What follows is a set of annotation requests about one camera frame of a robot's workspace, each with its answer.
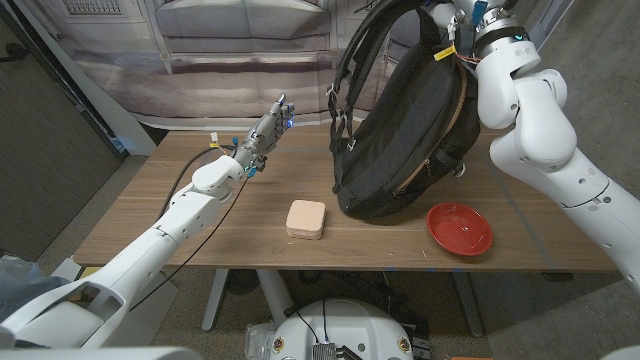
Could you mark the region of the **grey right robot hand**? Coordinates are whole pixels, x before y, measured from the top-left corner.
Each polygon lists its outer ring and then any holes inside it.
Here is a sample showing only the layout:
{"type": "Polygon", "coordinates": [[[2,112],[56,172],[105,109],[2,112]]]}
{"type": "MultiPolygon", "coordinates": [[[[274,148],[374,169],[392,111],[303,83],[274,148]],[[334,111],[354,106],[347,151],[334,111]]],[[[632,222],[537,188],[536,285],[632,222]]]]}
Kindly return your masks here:
{"type": "Polygon", "coordinates": [[[502,27],[518,26],[516,1],[506,0],[430,0],[427,14],[447,31],[468,29],[484,34],[502,27]]]}

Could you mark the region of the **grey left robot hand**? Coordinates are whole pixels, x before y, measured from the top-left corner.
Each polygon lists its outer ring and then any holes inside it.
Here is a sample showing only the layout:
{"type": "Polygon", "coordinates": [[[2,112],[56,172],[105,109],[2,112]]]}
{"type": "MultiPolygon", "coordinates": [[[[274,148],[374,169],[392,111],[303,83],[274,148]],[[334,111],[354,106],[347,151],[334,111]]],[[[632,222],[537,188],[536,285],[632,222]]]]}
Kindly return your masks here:
{"type": "Polygon", "coordinates": [[[286,104],[286,94],[281,93],[271,108],[250,128],[233,155],[245,172],[264,169],[267,154],[294,125],[294,111],[295,106],[286,104]]]}

